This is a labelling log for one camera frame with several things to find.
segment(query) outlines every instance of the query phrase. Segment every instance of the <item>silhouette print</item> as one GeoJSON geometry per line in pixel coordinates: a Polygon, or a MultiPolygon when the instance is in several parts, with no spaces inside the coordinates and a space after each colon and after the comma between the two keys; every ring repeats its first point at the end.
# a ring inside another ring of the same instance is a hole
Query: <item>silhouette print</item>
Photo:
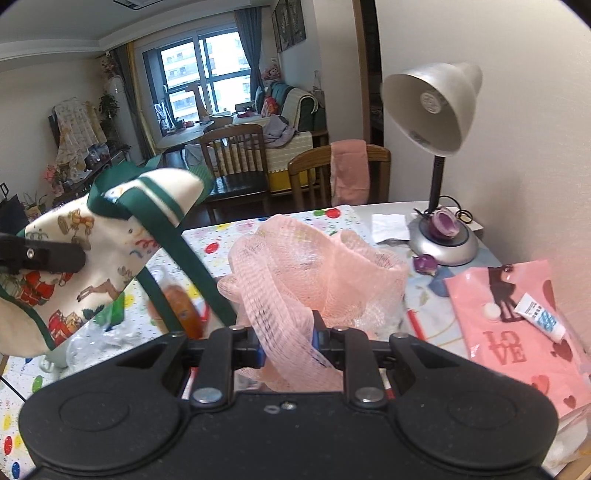
{"type": "Polygon", "coordinates": [[[513,265],[503,265],[501,267],[489,267],[488,278],[491,285],[491,293],[495,303],[501,309],[501,321],[505,323],[519,322],[522,318],[515,313],[517,304],[511,298],[515,292],[515,284],[504,281],[503,273],[513,271],[513,265]]]}

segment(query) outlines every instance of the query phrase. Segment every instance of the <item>polka dot tablecloth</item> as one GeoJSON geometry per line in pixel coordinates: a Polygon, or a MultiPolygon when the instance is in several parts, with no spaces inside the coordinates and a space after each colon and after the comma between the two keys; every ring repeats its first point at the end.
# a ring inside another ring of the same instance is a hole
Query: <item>polka dot tablecloth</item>
{"type": "MultiPolygon", "coordinates": [[[[315,210],[314,212],[294,213],[290,216],[316,227],[328,235],[333,235],[344,229],[353,230],[366,242],[375,245],[369,231],[352,207],[348,205],[315,210]]],[[[254,233],[264,220],[266,218],[199,228],[189,230],[183,236],[212,275],[218,278],[230,273],[228,252],[236,239],[244,234],[254,233]]],[[[148,263],[148,267],[155,265],[163,265],[169,275],[186,289],[198,308],[203,305],[203,300],[195,286],[191,284],[165,251],[160,250],[148,263]]],[[[125,290],[124,323],[128,325],[128,336],[132,339],[125,342],[121,349],[105,352],[105,356],[98,361],[106,360],[161,335],[148,315],[143,290],[135,280],[125,290]]],[[[210,323],[210,329],[212,328],[215,328],[215,325],[210,323]]],[[[39,358],[12,357],[8,360],[5,368],[4,377],[25,398],[45,385],[73,373],[70,368],[67,368],[48,374],[39,368],[39,360],[39,358]]],[[[34,468],[18,431],[18,413],[23,402],[4,383],[0,382],[0,404],[2,406],[0,409],[0,471],[8,478],[18,480],[25,477],[34,468]]]]}

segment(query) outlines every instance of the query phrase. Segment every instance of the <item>blanket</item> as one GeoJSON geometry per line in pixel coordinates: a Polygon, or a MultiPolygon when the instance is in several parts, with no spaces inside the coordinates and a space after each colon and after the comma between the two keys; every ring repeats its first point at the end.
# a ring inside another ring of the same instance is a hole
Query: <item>blanket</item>
{"type": "Polygon", "coordinates": [[[296,129],[283,123],[277,115],[271,115],[271,120],[262,128],[265,148],[281,148],[287,145],[296,134],[296,129]]]}

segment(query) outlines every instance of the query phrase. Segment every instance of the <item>doorway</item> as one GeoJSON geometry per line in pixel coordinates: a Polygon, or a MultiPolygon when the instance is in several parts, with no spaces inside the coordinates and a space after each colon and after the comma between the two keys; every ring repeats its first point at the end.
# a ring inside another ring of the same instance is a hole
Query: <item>doorway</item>
{"type": "Polygon", "coordinates": [[[375,0],[353,0],[353,11],[361,69],[363,136],[368,143],[384,146],[382,53],[375,0]]]}

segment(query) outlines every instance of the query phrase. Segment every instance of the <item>lamp base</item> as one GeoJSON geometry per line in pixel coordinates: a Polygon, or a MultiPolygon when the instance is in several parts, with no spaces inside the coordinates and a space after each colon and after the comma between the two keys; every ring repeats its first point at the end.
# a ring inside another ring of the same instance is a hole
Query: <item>lamp base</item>
{"type": "Polygon", "coordinates": [[[428,225],[428,220],[422,217],[415,218],[408,225],[408,244],[417,255],[431,255],[438,264],[448,267],[457,267],[474,260],[478,254],[478,239],[463,222],[460,222],[460,233],[451,240],[434,239],[428,225]]]}

